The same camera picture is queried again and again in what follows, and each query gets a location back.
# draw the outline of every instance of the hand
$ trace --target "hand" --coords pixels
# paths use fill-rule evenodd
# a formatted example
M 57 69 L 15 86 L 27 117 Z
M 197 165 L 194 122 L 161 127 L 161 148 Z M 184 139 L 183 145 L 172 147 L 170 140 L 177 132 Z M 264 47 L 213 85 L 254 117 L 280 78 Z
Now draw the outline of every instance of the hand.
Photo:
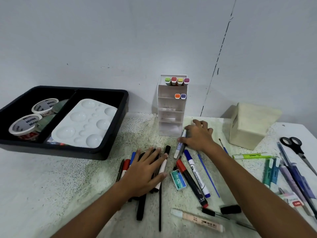
M 180 137 L 177 139 L 178 142 L 185 143 L 191 148 L 197 151 L 203 151 L 205 153 L 206 148 L 217 145 L 211 135 L 213 132 L 212 128 L 208 128 L 206 121 L 193 120 L 196 125 L 188 125 L 185 127 L 186 130 L 190 131 L 190 138 Z
M 138 161 L 141 153 L 141 149 L 138 148 L 131 166 L 119 181 L 123 184 L 123 187 L 126 188 L 129 198 L 133 196 L 140 197 L 148 193 L 167 176 L 167 173 L 163 172 L 151 180 L 155 170 L 167 159 L 167 154 L 164 154 L 154 161 L 155 157 L 160 153 L 161 148 L 157 148 L 153 154 L 150 155 L 152 150 L 153 147 L 150 147 L 140 161 Z

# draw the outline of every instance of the forearm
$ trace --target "forearm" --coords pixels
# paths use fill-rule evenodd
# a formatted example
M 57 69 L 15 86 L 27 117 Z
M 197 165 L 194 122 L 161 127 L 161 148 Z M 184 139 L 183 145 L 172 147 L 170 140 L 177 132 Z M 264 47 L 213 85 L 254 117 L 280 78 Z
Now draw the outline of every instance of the forearm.
M 209 146 L 204 152 L 215 164 L 243 212 L 262 237 L 272 237 L 272 234 L 274 237 L 287 238 L 316 237 L 316 232 L 294 209 L 254 178 L 219 145 Z
M 115 183 L 52 237 L 96 237 L 114 213 L 129 199 L 125 190 L 121 182 Z

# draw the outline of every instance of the person's left hand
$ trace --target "person's left hand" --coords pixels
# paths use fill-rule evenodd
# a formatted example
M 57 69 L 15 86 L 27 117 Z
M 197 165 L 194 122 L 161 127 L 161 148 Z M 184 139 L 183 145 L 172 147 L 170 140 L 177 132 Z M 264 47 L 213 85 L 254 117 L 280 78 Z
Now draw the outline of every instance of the person's left hand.
M 141 149 L 138 149 L 131 166 L 119 181 L 124 183 L 124 187 L 126 188 L 129 197 L 140 197 L 148 193 L 167 176 L 167 173 L 163 172 L 151 180 L 154 171 L 160 167 L 160 165 L 168 156 L 167 154 L 164 154 L 159 159 L 154 161 L 155 157 L 160 153 L 161 148 L 157 148 L 150 155 L 152 150 L 153 147 L 150 147 L 141 157 L 140 161 L 138 161 L 141 153 Z

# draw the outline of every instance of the table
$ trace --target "table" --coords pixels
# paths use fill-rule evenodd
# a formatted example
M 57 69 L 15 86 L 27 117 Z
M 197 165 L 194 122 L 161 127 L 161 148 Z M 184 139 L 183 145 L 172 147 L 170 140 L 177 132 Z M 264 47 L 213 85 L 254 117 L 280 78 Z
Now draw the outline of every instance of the table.
M 275 123 L 267 136 L 257 146 L 249 150 L 230 145 L 230 120 L 209 117 L 185 117 L 184 125 L 193 118 L 205 120 L 214 128 L 213 138 L 220 138 L 230 155 L 239 153 L 276 152 L 279 137 L 298 137 L 303 142 L 302 149 L 312 166 L 317 169 L 315 159 L 316 138 L 300 124 Z M 158 119 L 155 114 L 127 113 L 117 135 L 110 155 L 105 161 L 44 156 L 0 150 L 0 237 L 49 237 L 70 219 L 101 196 L 115 182 L 122 158 L 130 158 L 138 147 L 145 150 L 154 145 L 164 148 L 170 145 L 174 153 L 177 141 L 173 137 L 158 136 Z M 311 189 L 317 194 L 316 176 L 291 149 L 285 151 L 292 162 L 298 164 Z M 198 170 L 205 181 L 211 198 L 209 207 L 219 211 L 223 204 L 235 204 L 222 176 L 203 155 L 204 163 L 220 193 L 218 198 L 208 180 L 195 152 L 190 150 Z M 183 160 L 189 169 L 186 159 Z M 239 161 L 252 175 L 262 180 L 264 160 Z M 166 171 L 171 171 L 175 160 L 170 157 Z M 284 177 L 279 174 L 278 184 L 288 188 Z M 144 218 L 136 220 L 137 201 L 126 203 L 106 224 L 98 237 L 260 237 L 255 231 L 232 224 L 220 218 L 208 217 L 197 207 L 199 203 L 191 189 L 176 191 L 170 176 L 162 183 L 162 232 L 159 229 L 159 194 L 146 197 Z M 170 214 L 171 208 L 179 208 L 208 217 L 223 224 L 224 233 L 201 227 Z M 234 215 L 245 220 L 243 214 Z

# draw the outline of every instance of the white wall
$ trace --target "white wall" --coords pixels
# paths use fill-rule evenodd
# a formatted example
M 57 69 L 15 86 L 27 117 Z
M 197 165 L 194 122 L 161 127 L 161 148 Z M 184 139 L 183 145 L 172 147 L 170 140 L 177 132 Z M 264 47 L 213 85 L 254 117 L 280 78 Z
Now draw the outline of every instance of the white wall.
M 317 136 L 316 10 L 317 0 L 237 0 L 202 116 L 267 105 Z
M 36 85 L 126 89 L 156 112 L 160 74 L 200 115 L 234 0 L 1 0 L 0 105 Z

